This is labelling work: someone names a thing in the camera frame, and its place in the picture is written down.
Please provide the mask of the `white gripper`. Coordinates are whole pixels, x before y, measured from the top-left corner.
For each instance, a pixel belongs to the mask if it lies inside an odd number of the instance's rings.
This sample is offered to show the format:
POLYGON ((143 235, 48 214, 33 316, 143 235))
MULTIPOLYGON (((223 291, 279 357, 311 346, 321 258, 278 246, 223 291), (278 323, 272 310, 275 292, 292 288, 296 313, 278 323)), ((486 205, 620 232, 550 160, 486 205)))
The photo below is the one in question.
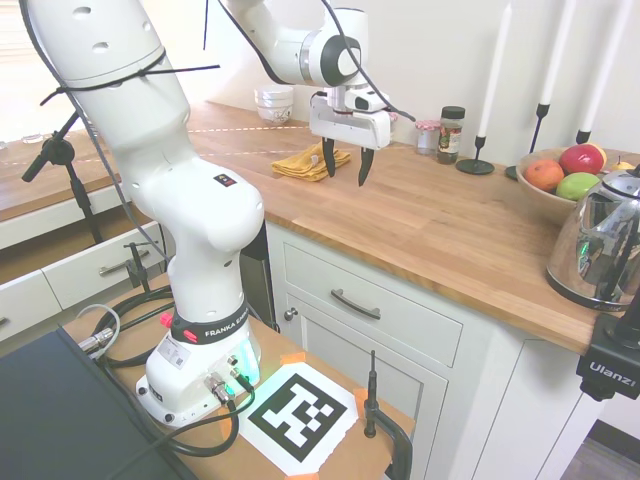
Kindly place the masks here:
POLYGON ((318 95, 310 101, 309 128, 313 135, 322 137, 323 158, 330 177, 336 173, 334 141, 362 147, 358 173, 360 187, 370 173, 374 150, 391 143, 391 118, 387 111, 339 113, 328 105, 325 97, 318 95))

